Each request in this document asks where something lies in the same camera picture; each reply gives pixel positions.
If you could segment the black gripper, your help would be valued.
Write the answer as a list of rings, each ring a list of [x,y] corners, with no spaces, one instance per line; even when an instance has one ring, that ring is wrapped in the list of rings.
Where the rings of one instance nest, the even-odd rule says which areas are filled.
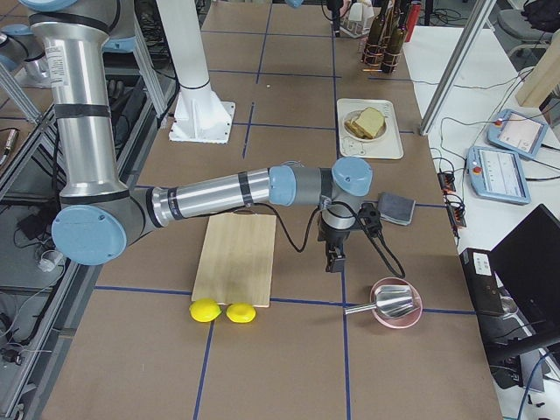
[[[326,272],[344,271],[343,246],[353,231],[364,233],[378,249],[375,239],[383,242],[382,224],[381,215],[373,203],[362,203],[358,210],[347,203],[332,203],[321,211],[318,240],[325,242]]]
[[[340,17],[342,16],[342,9],[344,7],[343,0],[326,0],[326,8],[329,10],[332,20],[332,30],[335,37],[340,36]]]

